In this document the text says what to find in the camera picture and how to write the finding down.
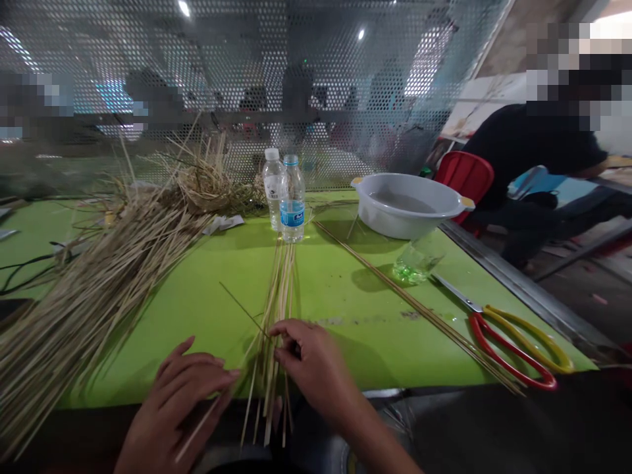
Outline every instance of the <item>white plastic basin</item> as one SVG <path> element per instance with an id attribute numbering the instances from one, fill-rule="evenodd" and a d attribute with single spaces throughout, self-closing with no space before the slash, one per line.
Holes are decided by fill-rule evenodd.
<path id="1" fill-rule="evenodd" d="M 378 173 L 356 178 L 358 215 L 375 232 L 397 239 L 422 237 L 446 219 L 474 210 L 471 199 L 419 176 Z"/>

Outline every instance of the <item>bundle of bamboo sticks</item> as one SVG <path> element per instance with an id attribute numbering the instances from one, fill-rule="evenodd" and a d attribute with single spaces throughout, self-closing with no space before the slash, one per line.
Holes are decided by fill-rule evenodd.
<path id="1" fill-rule="evenodd" d="M 2 460 L 19 457 L 60 397 L 122 344 L 151 290 L 215 213 L 246 214 L 265 202 L 263 187 L 227 177 L 225 138 L 215 146 L 202 138 L 193 151 L 186 140 L 176 144 L 194 165 L 182 168 L 178 154 L 177 165 L 165 165 L 171 178 L 162 188 L 117 181 L 126 196 L 119 196 L 113 228 L 98 232 L 44 299 L 0 335 Z M 121 145 L 136 182 L 122 138 Z"/>
<path id="2" fill-rule="evenodd" d="M 270 279 L 270 287 L 263 312 L 263 319 L 260 325 L 261 332 L 255 338 L 255 344 L 259 345 L 259 352 L 255 357 L 253 371 L 250 381 L 250 392 L 248 394 L 248 404 L 246 406 L 246 416 L 242 429 L 242 446 L 246 439 L 246 429 L 250 416 L 252 396 L 257 388 L 258 392 L 264 393 L 263 407 L 261 398 L 257 401 L 257 412 L 255 415 L 255 427 L 252 443 L 257 442 L 257 430 L 259 419 L 263 416 L 265 422 L 265 434 L 263 445 L 270 443 L 273 429 L 274 410 L 277 397 L 282 399 L 282 445 L 285 447 L 286 431 L 289 424 L 290 432 L 294 430 L 292 414 L 290 411 L 288 377 L 284 375 L 284 388 L 278 384 L 279 366 L 274 359 L 274 350 L 278 346 L 278 338 L 268 336 L 270 328 L 283 319 L 292 317 L 292 300 L 294 293 L 294 264 L 296 261 L 296 248 L 294 244 L 286 244 L 280 235 L 276 239 L 275 258 L 273 271 Z"/>
<path id="3" fill-rule="evenodd" d="M 489 355 L 487 355 L 484 351 L 478 349 L 472 342 L 470 342 L 467 338 L 465 338 L 461 333 L 459 333 L 455 328 L 450 326 L 446 321 L 441 319 L 439 316 L 434 314 L 430 309 L 426 308 L 423 304 L 413 298 L 407 291 L 400 288 L 394 281 L 388 278 L 384 273 L 382 273 L 378 268 L 373 266 L 366 259 L 362 258 L 358 252 L 353 250 L 349 245 L 345 244 L 338 237 L 332 234 L 325 226 L 321 223 L 315 223 L 323 232 L 329 235 L 332 239 L 338 242 L 341 246 L 343 246 L 349 253 L 351 253 L 356 259 L 360 260 L 367 268 L 369 268 L 373 273 L 375 273 L 387 286 L 389 286 L 395 293 L 397 293 L 404 301 L 406 301 L 412 308 L 414 308 L 420 315 L 424 316 L 428 321 L 430 321 L 438 330 L 443 332 L 450 340 L 452 340 L 457 346 L 463 349 L 467 354 L 469 354 L 476 362 L 481 364 L 483 368 L 485 368 L 491 375 L 493 375 L 500 383 L 502 383 L 511 393 L 517 395 L 523 395 L 521 386 L 525 385 L 515 380 L 503 366 L 501 366 L 498 362 L 493 360 Z"/>
<path id="4" fill-rule="evenodd" d="M 19 456 L 59 398 L 134 328 L 151 289 L 212 220 L 179 190 L 142 192 L 44 299 L 0 337 L 2 458 Z"/>

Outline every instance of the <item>wrist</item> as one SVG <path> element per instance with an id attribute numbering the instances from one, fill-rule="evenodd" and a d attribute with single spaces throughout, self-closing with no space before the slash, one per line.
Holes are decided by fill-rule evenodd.
<path id="1" fill-rule="evenodd" d="M 330 420 L 332 428 L 343 438 L 355 436 L 368 428 L 377 416 L 371 403 L 358 391 L 357 396 L 347 400 L 340 413 Z"/>

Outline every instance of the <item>jeans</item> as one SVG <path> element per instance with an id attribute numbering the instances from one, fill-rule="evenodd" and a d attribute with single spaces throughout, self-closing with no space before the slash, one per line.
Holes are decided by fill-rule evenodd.
<path id="1" fill-rule="evenodd" d="M 508 199 L 494 211 L 475 211 L 468 221 L 507 229 L 508 237 L 501 256 L 514 267 L 522 267 L 536 256 L 562 223 L 561 215 L 553 209 L 513 199 Z"/>
<path id="2" fill-rule="evenodd" d="M 551 239 L 567 240 L 618 215 L 632 215 L 632 196 L 599 187 L 559 209 L 508 199 L 495 211 L 475 211 L 468 220 L 509 232 L 501 256 L 522 267 Z"/>

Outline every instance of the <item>red scissors handle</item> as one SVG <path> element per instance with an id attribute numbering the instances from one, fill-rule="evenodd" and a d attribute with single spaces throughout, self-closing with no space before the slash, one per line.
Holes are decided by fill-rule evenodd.
<path id="1" fill-rule="evenodd" d="M 469 315 L 469 323 L 472 326 L 472 331 L 474 332 L 474 337 L 477 339 L 483 350 L 496 362 L 501 364 L 507 372 L 511 373 L 515 378 L 519 381 L 524 382 L 528 386 L 541 388 L 542 390 L 555 390 L 558 387 L 558 382 L 553 377 L 553 374 L 548 371 L 546 367 L 541 365 L 538 361 L 533 359 L 529 354 L 521 351 L 519 348 L 514 346 L 511 342 L 508 342 L 504 337 L 498 334 L 495 330 L 493 330 L 487 321 L 483 319 L 483 315 L 481 313 L 470 313 Z M 487 343 L 485 336 L 483 335 L 483 329 L 485 329 L 494 339 L 496 339 L 499 343 L 505 346 L 507 349 L 512 351 L 515 355 L 520 357 L 526 363 L 528 363 L 531 367 L 536 369 L 544 382 L 540 382 L 537 380 L 533 380 L 522 372 L 518 371 L 515 367 L 511 366 L 509 363 L 505 362 L 502 357 L 500 357 Z"/>

